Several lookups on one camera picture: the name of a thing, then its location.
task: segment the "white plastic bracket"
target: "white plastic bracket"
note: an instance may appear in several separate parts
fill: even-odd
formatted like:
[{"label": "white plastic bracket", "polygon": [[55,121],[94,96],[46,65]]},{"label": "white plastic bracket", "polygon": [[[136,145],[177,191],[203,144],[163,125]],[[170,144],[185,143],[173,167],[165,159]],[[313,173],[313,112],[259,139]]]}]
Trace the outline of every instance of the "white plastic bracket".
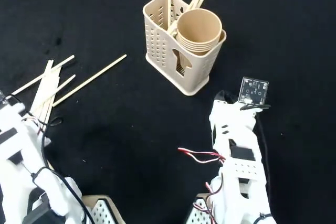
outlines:
[{"label": "white plastic bracket", "polygon": [[261,162],[240,158],[228,158],[223,165],[224,170],[237,178],[247,178],[262,182],[266,181],[264,167]]}]

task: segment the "black tablecloth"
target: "black tablecloth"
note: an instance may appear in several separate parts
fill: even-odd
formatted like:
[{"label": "black tablecloth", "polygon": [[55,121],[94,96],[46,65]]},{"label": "black tablecloth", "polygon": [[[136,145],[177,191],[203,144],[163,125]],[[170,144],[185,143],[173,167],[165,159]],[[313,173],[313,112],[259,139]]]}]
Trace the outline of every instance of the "black tablecloth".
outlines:
[{"label": "black tablecloth", "polygon": [[[186,97],[145,60],[149,0],[0,0],[0,88],[13,92],[76,55],[57,97],[124,53],[127,59],[53,110],[46,154],[85,195],[107,194],[127,223],[182,223],[217,171],[177,151],[211,149],[215,94],[243,76],[268,80],[261,114],[278,223],[334,219],[334,0],[205,0],[227,31],[210,82]],[[19,95],[31,104],[37,85]]]}]

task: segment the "stack of paper cups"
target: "stack of paper cups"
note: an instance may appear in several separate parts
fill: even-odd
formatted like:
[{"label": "stack of paper cups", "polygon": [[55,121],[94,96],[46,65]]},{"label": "stack of paper cups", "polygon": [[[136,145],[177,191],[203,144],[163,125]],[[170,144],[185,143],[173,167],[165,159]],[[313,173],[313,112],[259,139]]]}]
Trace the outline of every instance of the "stack of paper cups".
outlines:
[{"label": "stack of paper cups", "polygon": [[205,55],[218,44],[222,22],[205,9],[193,9],[182,14],[177,22],[176,40],[195,55]]}]

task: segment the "robotic arm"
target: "robotic arm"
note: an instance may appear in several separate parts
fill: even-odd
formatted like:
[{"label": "robotic arm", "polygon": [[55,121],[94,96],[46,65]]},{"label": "robotic arm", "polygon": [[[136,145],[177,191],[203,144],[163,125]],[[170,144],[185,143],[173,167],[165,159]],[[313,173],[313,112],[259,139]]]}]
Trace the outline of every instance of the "robotic arm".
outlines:
[{"label": "robotic arm", "polygon": [[[225,161],[209,186],[216,193],[207,197],[207,202],[198,199],[212,206],[212,216],[200,223],[209,223],[209,219],[216,224],[276,223],[268,203],[257,136],[253,133],[257,113],[269,107],[264,105],[267,88],[268,82],[244,78],[238,101],[229,103],[224,93],[214,100],[209,116],[213,149]],[[193,209],[186,223],[194,223],[195,217],[202,220],[201,215],[209,212],[203,210],[202,214]]]},{"label": "robotic arm", "polygon": [[[0,92],[0,184],[6,223],[40,223],[42,218],[50,223],[82,223],[83,209],[64,183],[50,170],[40,170],[45,166],[42,132],[35,118],[21,117],[24,110],[22,103],[11,105]],[[34,182],[32,174],[38,174]],[[81,197],[74,180],[66,180]],[[36,210],[28,212],[30,193],[37,187],[45,194],[35,202]]]}]

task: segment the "wooden stick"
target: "wooden stick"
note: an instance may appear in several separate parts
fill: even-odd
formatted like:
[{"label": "wooden stick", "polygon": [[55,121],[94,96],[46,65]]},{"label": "wooden stick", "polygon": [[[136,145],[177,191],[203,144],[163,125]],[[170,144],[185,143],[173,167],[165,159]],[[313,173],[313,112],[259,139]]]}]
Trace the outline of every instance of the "wooden stick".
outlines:
[{"label": "wooden stick", "polygon": [[98,76],[100,76],[101,74],[103,74],[104,72],[106,72],[107,70],[109,70],[110,68],[112,68],[115,64],[117,64],[120,61],[122,61],[124,58],[126,58],[126,56],[127,55],[121,56],[118,60],[115,60],[114,62],[112,62],[111,64],[109,64],[107,67],[105,67],[102,70],[100,70],[94,76],[90,77],[88,80],[86,80],[85,82],[83,82],[81,85],[77,86],[75,89],[73,89],[72,91],[70,91],[69,93],[67,93],[65,96],[63,96],[61,99],[59,99],[57,102],[55,102],[52,106],[56,107],[57,105],[59,105],[62,101],[64,101],[68,97],[72,96],[74,93],[76,93],[78,90],[80,90],[81,88],[83,88],[85,85],[89,84],[95,78],[97,78]]},{"label": "wooden stick", "polygon": [[196,8],[197,3],[198,3],[199,1],[200,1],[200,0],[195,0],[195,1],[194,1],[193,6],[191,7],[191,10]]},{"label": "wooden stick", "polygon": [[[47,66],[46,66],[46,69],[45,69],[44,73],[48,73],[50,71],[50,69],[53,67],[53,64],[54,64],[54,60],[48,60],[48,63],[47,63]],[[38,86],[37,92],[35,94],[35,98],[33,100],[33,103],[30,107],[30,110],[33,111],[34,116],[36,116],[37,118],[40,117],[41,111],[37,110],[39,107],[36,107],[36,105],[38,105],[40,103],[40,101],[43,97],[45,87],[48,86],[47,81],[48,80],[47,80],[46,77],[42,78],[42,80],[40,82],[40,85]]]},{"label": "wooden stick", "polygon": [[[59,83],[59,76],[58,74],[55,74],[56,72],[52,73],[51,75],[48,76],[48,89],[46,90],[45,94],[49,94],[50,92],[54,91],[58,87]],[[40,117],[38,118],[40,121],[45,122],[46,117],[48,114],[48,110],[51,106],[51,99],[48,99],[44,103],[41,104],[41,114]]]},{"label": "wooden stick", "polygon": [[42,79],[44,76],[47,76],[48,74],[50,74],[51,72],[53,72],[54,70],[56,70],[57,68],[63,66],[64,64],[68,63],[69,61],[71,61],[75,56],[72,55],[70,56],[68,59],[62,61],[61,63],[59,63],[58,65],[54,66],[53,68],[50,69],[49,72],[47,73],[43,73],[40,76],[36,77],[34,80],[28,82],[27,84],[23,85],[21,88],[19,88],[18,90],[14,91],[12,94],[13,95],[17,95],[19,94],[21,91],[25,90],[26,88],[28,88],[29,86],[33,85],[35,82],[39,81],[40,79]]},{"label": "wooden stick", "polygon": [[198,3],[196,4],[196,8],[200,8],[200,6],[203,4],[204,0],[199,0]]},{"label": "wooden stick", "polygon": [[[55,86],[57,87],[58,86],[58,82],[59,82],[59,77],[56,77],[55,78]],[[48,108],[48,111],[47,111],[47,115],[46,115],[46,118],[44,120],[45,123],[48,123],[49,122],[49,119],[50,119],[50,115],[51,115],[51,110],[52,110],[52,107],[53,107],[53,103],[54,103],[54,100],[55,100],[55,94],[50,98],[49,100],[49,108]]]},{"label": "wooden stick", "polygon": [[69,84],[70,81],[72,81],[74,78],[76,77],[76,75],[74,74],[73,76],[71,76],[68,80],[66,80],[65,82],[63,82],[57,89],[55,89],[51,94],[49,94],[44,100],[43,102],[40,103],[40,105],[36,108],[39,108],[40,106],[42,106],[45,102],[47,102],[51,97],[53,97],[56,93],[58,93],[62,88],[64,88],[67,84]]},{"label": "wooden stick", "polygon": [[187,7],[187,10],[185,10],[186,12],[187,12],[188,10],[191,10],[191,9],[192,9],[192,7],[194,6],[195,1],[197,1],[197,0],[191,0],[190,4],[189,4],[188,7]]},{"label": "wooden stick", "polygon": [[168,34],[172,34],[177,28],[177,20],[174,20],[170,25],[169,29],[167,30]]},{"label": "wooden stick", "polygon": [[167,16],[167,29],[170,27],[170,16],[171,16],[171,6],[172,6],[172,0],[167,0],[167,2],[168,2],[168,8],[167,8],[167,14],[168,14],[168,16]]}]

